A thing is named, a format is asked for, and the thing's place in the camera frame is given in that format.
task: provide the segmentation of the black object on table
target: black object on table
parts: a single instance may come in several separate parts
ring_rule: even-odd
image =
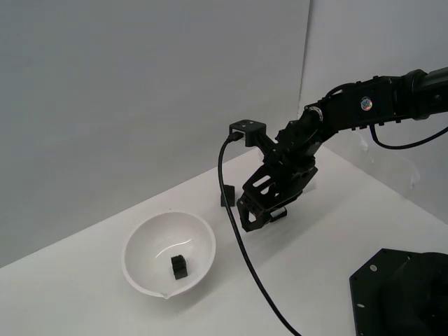
[[[173,267],[173,273],[176,280],[188,276],[187,262],[185,261],[183,255],[177,255],[175,257],[171,257],[171,265]]]
[[[229,200],[229,205],[231,207],[234,207],[235,206],[235,187],[233,185],[225,184],[224,192],[225,192],[225,195],[227,196],[227,199]],[[225,207],[223,194],[221,194],[221,206]]]
[[[358,336],[448,335],[448,255],[383,248],[350,289]]]

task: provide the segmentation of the white backdrop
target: white backdrop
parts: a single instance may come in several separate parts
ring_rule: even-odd
[[[342,83],[448,67],[447,16],[446,0],[313,0],[300,105]],[[380,140],[398,145],[446,126],[448,113],[377,129]],[[326,146],[448,223],[448,136],[389,151],[365,129],[341,132]]]
[[[230,123],[293,119],[308,9],[1,1],[0,266],[216,166]]]

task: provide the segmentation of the black cable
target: black cable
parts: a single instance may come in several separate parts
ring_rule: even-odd
[[[407,145],[390,146],[390,145],[386,145],[386,144],[382,143],[380,140],[378,140],[378,136],[377,136],[377,131],[375,129],[375,125],[371,125],[371,126],[369,126],[369,128],[370,128],[370,133],[372,135],[372,139],[378,146],[380,146],[382,148],[385,148],[385,149],[395,149],[395,150],[398,150],[398,149],[409,149],[409,148],[414,148],[414,147],[417,147],[417,146],[420,146],[420,145],[423,145],[423,144],[427,144],[429,141],[432,141],[432,140],[434,140],[434,139],[436,139],[438,137],[441,137],[443,134],[448,132],[448,127],[446,127],[444,129],[442,129],[440,132],[438,132],[438,133],[436,133],[434,135],[431,135],[431,136],[429,136],[426,139],[423,139],[423,140],[420,140],[420,141],[417,141],[417,142],[414,142],[414,143],[409,143]]]
[[[221,194],[224,195],[224,203],[225,203],[225,210],[227,210],[227,214],[229,215],[230,223],[232,224],[233,232],[235,233],[235,237],[237,238],[239,249],[241,250],[241,254],[243,255],[244,261],[246,262],[247,268],[249,269],[249,272],[252,274],[253,280],[255,280],[258,288],[260,289],[261,293],[265,297],[267,303],[272,308],[276,316],[279,318],[279,320],[283,323],[283,325],[290,331],[291,334],[295,336],[301,336],[300,333],[298,333],[289,322],[281,315],[281,312],[278,310],[276,305],[274,304],[274,301],[272,301],[271,297],[267,293],[265,287],[261,283],[260,278],[257,275],[257,272],[252,266],[252,262],[249,259],[249,256],[247,254],[246,248],[244,247],[243,239],[241,238],[241,235],[239,234],[238,225],[235,221],[235,217],[233,216],[232,210],[229,205],[229,200],[227,195],[225,194],[224,189],[224,180],[223,180],[223,157],[225,148],[228,144],[230,144],[233,141],[240,140],[243,137],[242,133],[235,132],[231,134],[225,141],[223,146],[221,147],[221,150],[219,151],[218,156],[218,180],[219,180],[219,188],[221,190]]]

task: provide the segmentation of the robotic arm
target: robotic arm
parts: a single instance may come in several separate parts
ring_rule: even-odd
[[[246,147],[259,147],[265,156],[263,165],[243,185],[244,193],[237,201],[242,227],[252,231],[286,216],[284,207],[302,194],[317,172],[314,154],[339,131],[370,127],[380,146],[411,148],[379,143],[375,125],[410,118],[423,120],[446,111],[448,68],[430,73],[415,70],[401,77],[375,76],[335,87],[315,104],[306,106],[299,120],[290,121],[279,131],[276,142],[266,135],[266,124],[252,120],[231,124],[231,134],[241,132]],[[419,144],[445,132],[448,127]],[[255,220],[249,220],[249,214]]]

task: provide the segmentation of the bowl rim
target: bowl rim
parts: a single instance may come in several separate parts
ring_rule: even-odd
[[[161,293],[157,293],[154,292],[152,290],[148,290],[142,286],[140,286],[137,282],[135,282],[133,280],[133,278],[130,276],[129,272],[127,271],[127,267],[126,267],[126,251],[127,251],[127,246],[132,238],[132,236],[134,236],[135,232],[145,223],[149,222],[151,219],[161,216],[161,215],[165,215],[165,214],[172,214],[172,213],[178,213],[178,214],[185,214],[185,215],[189,215],[192,217],[195,217],[197,220],[199,220],[204,227],[206,228],[207,232],[209,233],[209,236],[211,238],[211,256],[209,259],[208,264],[206,265],[206,267],[204,268],[204,271],[196,278],[196,280],[194,280],[193,282],[189,283],[187,286],[182,287],[176,291],[174,291],[171,295],[169,295],[168,297],[165,297],[163,294]],[[156,213],[154,215],[152,215],[151,217],[141,221],[139,224],[137,224],[134,229],[132,229],[131,233],[129,234],[129,236],[126,238],[125,240],[125,245],[123,246],[122,249],[122,253],[121,253],[121,270],[123,275],[125,276],[127,282],[129,282],[129,284],[134,287],[135,289],[137,289],[139,292],[143,293],[143,294],[147,294],[150,296],[155,296],[158,298],[170,298],[172,296],[178,295],[180,293],[183,293],[185,291],[188,291],[189,289],[191,289],[193,286],[195,286],[199,281],[201,281],[204,277],[205,274],[207,274],[211,268],[211,264],[213,263],[214,259],[215,259],[215,254],[216,254],[216,238],[215,238],[215,234],[213,232],[213,230],[210,227],[210,224],[208,224],[202,217],[194,214],[194,213],[190,213],[187,211],[182,211],[182,210],[169,210],[169,211],[163,211],[163,212],[159,212]]]

